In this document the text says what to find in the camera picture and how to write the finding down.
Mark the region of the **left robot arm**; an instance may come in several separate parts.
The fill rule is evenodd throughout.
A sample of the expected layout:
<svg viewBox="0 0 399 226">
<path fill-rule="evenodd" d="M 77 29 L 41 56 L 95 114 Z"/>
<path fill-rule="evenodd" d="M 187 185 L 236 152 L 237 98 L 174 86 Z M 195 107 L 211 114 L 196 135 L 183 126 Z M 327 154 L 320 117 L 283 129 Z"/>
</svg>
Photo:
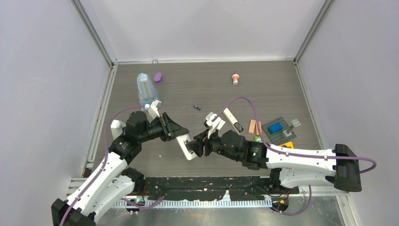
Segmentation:
<svg viewBox="0 0 399 226">
<path fill-rule="evenodd" d="M 167 113 L 148 121 L 145 112 L 132 112 L 122 133 L 106 146 L 107 154 L 88 179 L 65 200 L 53 202 L 53 225 L 95 226 L 121 198 L 144 190 L 143 175 L 128 167 L 144 142 L 157 138 L 163 142 L 181 140 L 188 134 L 189 130 Z"/>
</svg>

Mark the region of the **white remote control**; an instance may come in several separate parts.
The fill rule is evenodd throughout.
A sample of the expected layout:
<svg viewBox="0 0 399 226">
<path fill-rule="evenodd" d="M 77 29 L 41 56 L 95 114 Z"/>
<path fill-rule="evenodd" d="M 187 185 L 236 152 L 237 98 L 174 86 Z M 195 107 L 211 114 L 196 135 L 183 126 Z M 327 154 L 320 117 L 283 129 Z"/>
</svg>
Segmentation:
<svg viewBox="0 0 399 226">
<path fill-rule="evenodd" d="M 197 157 L 197 154 L 194 151 L 189 150 L 187 147 L 187 144 L 191 141 L 188 134 L 178 136 L 178 137 L 176 137 L 176 140 L 177 140 L 186 160 L 190 161 Z"/>
</svg>

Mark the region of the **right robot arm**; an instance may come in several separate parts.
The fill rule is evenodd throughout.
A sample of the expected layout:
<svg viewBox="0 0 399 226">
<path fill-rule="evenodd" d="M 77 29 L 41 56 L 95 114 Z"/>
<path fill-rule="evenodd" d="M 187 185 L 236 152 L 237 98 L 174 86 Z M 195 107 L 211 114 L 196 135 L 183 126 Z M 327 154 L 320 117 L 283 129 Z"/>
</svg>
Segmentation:
<svg viewBox="0 0 399 226">
<path fill-rule="evenodd" d="M 246 140 L 229 130 L 222 136 L 206 131 L 186 143 L 198 157 L 211 153 L 241 162 L 250 170 L 270 169 L 269 188 L 281 193 L 296 186 L 327 186 L 345 192 L 362 190 L 359 161 L 347 146 L 336 144 L 333 149 L 304 150 Z"/>
</svg>

